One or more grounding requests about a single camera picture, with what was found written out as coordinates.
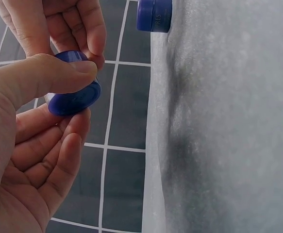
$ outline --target tiled wall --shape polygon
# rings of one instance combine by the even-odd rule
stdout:
[[[136,30],[136,0],[100,0],[108,38],[82,164],[48,233],[141,232],[150,34]],[[0,18],[0,66],[25,58]],[[42,98],[19,112],[44,103]]]

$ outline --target blue plastic lid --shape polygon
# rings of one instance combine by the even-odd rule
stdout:
[[[137,29],[152,31],[154,0],[139,0],[137,7]]]
[[[61,52],[55,57],[64,62],[88,61],[85,54],[79,51]],[[49,101],[49,111],[58,116],[70,116],[81,112],[92,105],[101,94],[101,86],[97,79],[90,85],[75,93],[55,94]]]

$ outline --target blue cap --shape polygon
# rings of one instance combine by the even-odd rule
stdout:
[[[137,7],[137,29],[140,31],[152,31],[154,0],[139,0]]]
[[[172,17],[172,0],[139,0],[137,29],[147,32],[167,33]]]
[[[79,51],[61,52],[55,57],[64,62],[88,61],[85,54]],[[49,101],[49,112],[57,116],[71,116],[92,105],[101,94],[97,79],[90,85],[75,93],[55,94]]]

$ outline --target white grout line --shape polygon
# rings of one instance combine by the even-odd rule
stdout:
[[[77,222],[71,222],[71,221],[67,221],[67,220],[63,220],[63,219],[59,219],[59,218],[55,218],[55,217],[52,217],[51,220],[55,221],[55,222],[60,222],[60,223],[64,223],[64,224],[68,224],[68,225],[73,225],[73,226],[78,226],[78,227],[84,227],[84,228],[93,229],[93,230],[98,230],[99,229],[99,227],[85,225],[85,224],[81,224],[81,223],[77,223]],[[124,232],[124,231],[112,230],[112,229],[106,229],[106,228],[103,228],[102,230],[104,232],[112,232],[112,233],[137,233],[137,232]]]
[[[14,62],[19,62],[21,60],[11,60],[11,61],[1,61],[0,65],[8,65]],[[106,64],[116,64],[116,61],[105,61]],[[151,64],[148,63],[138,63],[138,62],[118,62],[119,65],[127,65],[127,66],[138,66],[138,67],[151,67]]]
[[[130,152],[137,152],[137,153],[145,153],[146,150],[144,149],[137,149],[137,148],[129,148],[129,147],[117,147],[117,146],[110,146],[110,145],[102,145],[102,144],[95,144],[85,142],[84,146],[86,147],[95,147],[95,148],[102,148],[102,149],[109,149],[109,150],[122,150],[122,151],[130,151]]]
[[[3,33],[2,39],[1,39],[1,42],[0,42],[0,53],[1,53],[2,45],[3,45],[4,39],[5,39],[5,35],[6,35],[6,32],[7,32],[7,29],[8,29],[8,26],[6,25],[5,29],[4,29],[4,33]]]
[[[121,31],[120,31],[120,36],[119,36],[119,40],[118,40],[117,58],[116,58],[116,64],[115,64],[115,68],[114,68],[114,72],[113,72],[113,78],[112,78],[112,84],[111,84],[109,116],[108,116],[107,129],[106,129],[106,135],[105,135],[105,140],[104,140],[105,146],[108,146],[108,142],[109,142],[109,134],[110,134],[110,127],[111,127],[112,113],[113,113],[114,92],[115,92],[115,86],[116,86],[116,80],[117,80],[118,63],[119,63],[119,60],[120,60],[122,41],[123,41],[123,35],[124,35],[124,29],[125,29],[125,23],[126,23],[129,4],[130,4],[130,1],[126,1],[124,15],[123,15],[123,21],[122,21],[122,26],[121,26]],[[100,205],[99,205],[99,218],[98,218],[98,226],[99,226],[98,233],[102,233],[104,178],[105,178],[105,172],[106,172],[107,151],[108,151],[107,148],[103,149],[101,178],[100,178]]]
[[[118,62],[119,65],[128,65],[128,66],[137,66],[137,67],[151,67],[151,64],[148,63],[139,63],[139,62]]]
[[[38,101],[39,101],[39,98],[35,98],[34,104],[33,104],[33,108],[37,108],[37,106],[38,106]]]

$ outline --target gray fabric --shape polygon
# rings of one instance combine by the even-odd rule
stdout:
[[[283,0],[173,6],[152,35],[143,232],[283,232]]]

